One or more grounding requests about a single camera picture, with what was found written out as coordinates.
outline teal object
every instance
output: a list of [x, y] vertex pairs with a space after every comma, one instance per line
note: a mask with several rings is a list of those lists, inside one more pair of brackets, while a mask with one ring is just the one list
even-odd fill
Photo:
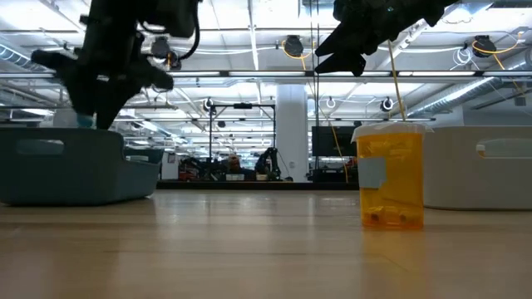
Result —
[[78, 128], [92, 128], [94, 125], [94, 117], [92, 115], [77, 114]]
[[95, 206], [155, 192], [159, 163], [130, 162], [115, 132], [90, 129], [0, 129], [0, 202]]

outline container lid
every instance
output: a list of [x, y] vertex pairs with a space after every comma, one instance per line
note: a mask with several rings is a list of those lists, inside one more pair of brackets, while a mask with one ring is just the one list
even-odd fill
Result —
[[357, 138], [369, 135], [384, 135], [396, 133], [417, 133], [425, 134], [433, 132], [431, 127], [423, 124], [413, 124], [407, 122], [387, 122], [372, 125], [363, 125], [355, 129], [351, 142], [357, 141]]

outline pillar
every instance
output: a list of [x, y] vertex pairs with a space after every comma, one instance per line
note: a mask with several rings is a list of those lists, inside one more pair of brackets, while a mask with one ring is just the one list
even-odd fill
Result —
[[308, 104], [305, 85], [278, 86], [275, 105], [277, 111], [276, 146], [281, 175], [283, 178], [291, 176], [296, 183], [307, 183]]

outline orange translucent container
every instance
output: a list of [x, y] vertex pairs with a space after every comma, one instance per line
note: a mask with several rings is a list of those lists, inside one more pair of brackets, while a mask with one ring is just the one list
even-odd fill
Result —
[[424, 125], [391, 123], [357, 128], [362, 225], [423, 227]]

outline wooden surface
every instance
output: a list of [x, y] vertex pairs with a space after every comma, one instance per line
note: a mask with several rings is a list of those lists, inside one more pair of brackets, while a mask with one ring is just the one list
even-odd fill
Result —
[[0, 208], [0, 298], [531, 298], [532, 213], [365, 230], [356, 192]]

